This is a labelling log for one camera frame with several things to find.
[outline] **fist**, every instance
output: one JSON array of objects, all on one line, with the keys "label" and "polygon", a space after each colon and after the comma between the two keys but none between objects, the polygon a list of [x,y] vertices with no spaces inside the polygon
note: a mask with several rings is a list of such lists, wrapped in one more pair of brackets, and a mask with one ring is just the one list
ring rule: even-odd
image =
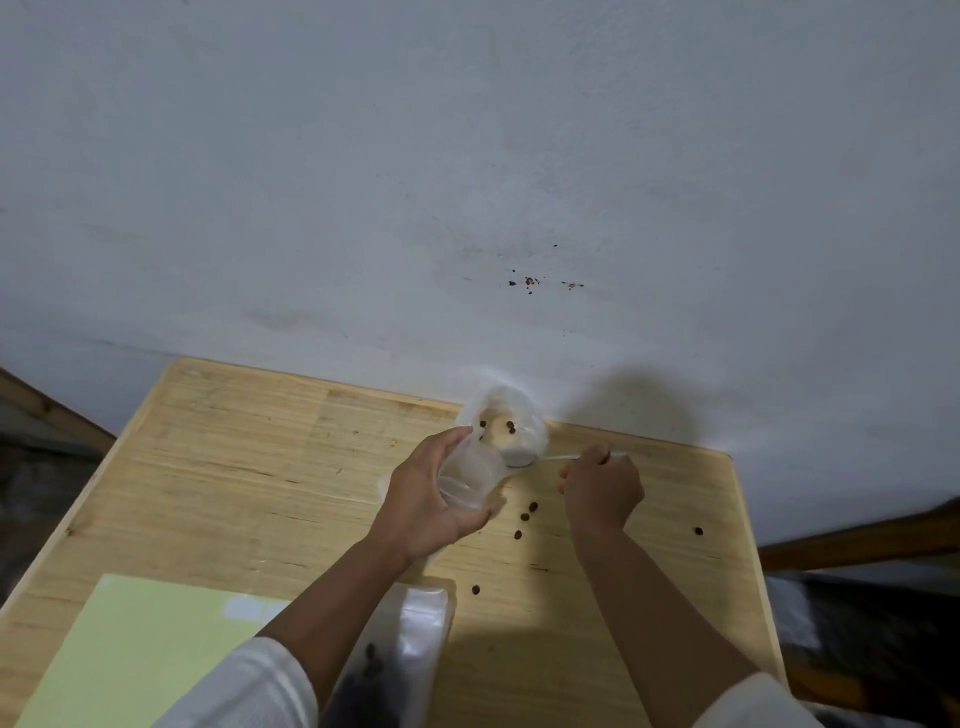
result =
[{"label": "fist", "polygon": [[558,490],[574,530],[623,530],[644,496],[633,461],[626,455],[611,457],[610,448],[602,445],[564,465],[560,478]]},{"label": "fist", "polygon": [[402,553],[408,566],[483,528],[492,506],[463,511],[447,505],[437,475],[447,456],[473,431],[454,427],[421,442],[390,478],[368,538]]}]

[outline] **wooden tabletop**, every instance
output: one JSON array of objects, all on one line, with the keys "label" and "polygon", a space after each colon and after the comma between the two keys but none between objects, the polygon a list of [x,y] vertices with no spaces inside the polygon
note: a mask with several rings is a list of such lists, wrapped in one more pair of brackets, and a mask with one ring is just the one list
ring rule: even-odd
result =
[{"label": "wooden tabletop", "polygon": [[[457,410],[175,363],[0,612],[0,726],[16,722],[101,575],[293,598],[366,534],[376,479]],[[596,442],[628,451],[639,467],[647,499],[630,534],[721,632],[781,678],[730,457],[573,425],[551,425],[548,454]],[[540,463],[508,480],[500,515],[427,571],[456,600],[431,725],[648,725],[574,556],[557,467]],[[539,509],[522,522],[533,501]]]}]

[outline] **white sleeve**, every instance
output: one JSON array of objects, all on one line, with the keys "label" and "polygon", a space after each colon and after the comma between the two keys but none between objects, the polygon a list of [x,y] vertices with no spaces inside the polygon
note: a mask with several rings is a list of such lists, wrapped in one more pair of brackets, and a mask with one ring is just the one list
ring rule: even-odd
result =
[{"label": "white sleeve", "polygon": [[770,675],[758,672],[724,692],[693,728],[821,728]]},{"label": "white sleeve", "polygon": [[265,637],[224,658],[154,728],[316,728],[317,696],[300,663]]}]

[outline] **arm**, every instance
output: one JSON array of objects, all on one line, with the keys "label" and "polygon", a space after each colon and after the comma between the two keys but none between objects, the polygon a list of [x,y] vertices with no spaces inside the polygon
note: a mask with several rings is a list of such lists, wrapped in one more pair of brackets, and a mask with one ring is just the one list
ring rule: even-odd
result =
[{"label": "arm", "polygon": [[560,475],[577,558],[650,722],[690,728],[758,668],[624,533],[644,495],[629,458],[591,448]]},{"label": "arm", "polygon": [[416,560],[482,528],[492,509],[457,511],[437,473],[470,434],[456,427],[428,437],[390,480],[366,538],[183,697],[155,728],[316,726],[373,611]]}]

